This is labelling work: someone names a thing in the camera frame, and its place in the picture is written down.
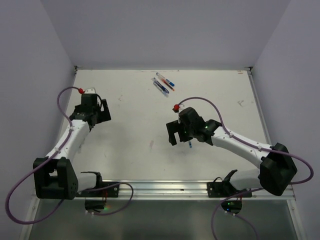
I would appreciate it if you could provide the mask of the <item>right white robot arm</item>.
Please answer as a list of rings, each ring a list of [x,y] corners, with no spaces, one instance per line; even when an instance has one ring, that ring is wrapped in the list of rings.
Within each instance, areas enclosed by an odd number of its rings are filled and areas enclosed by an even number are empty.
[[[166,124],[171,145],[196,139],[232,152],[254,165],[254,169],[243,172],[234,169],[222,181],[211,182],[209,187],[216,195],[232,197],[247,189],[262,188],[281,196],[296,175],[297,167],[283,144],[272,146],[235,134],[219,121],[205,121],[192,107],[180,109],[176,104],[172,110],[178,119]]]

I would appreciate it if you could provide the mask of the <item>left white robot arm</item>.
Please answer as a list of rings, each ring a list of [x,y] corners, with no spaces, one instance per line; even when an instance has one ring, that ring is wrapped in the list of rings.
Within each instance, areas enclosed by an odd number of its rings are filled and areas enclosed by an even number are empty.
[[[82,191],[95,197],[103,193],[101,174],[93,170],[77,173],[72,162],[94,126],[111,120],[106,99],[94,88],[86,89],[69,119],[70,124],[55,147],[46,157],[33,162],[35,192],[39,199],[72,200]]]

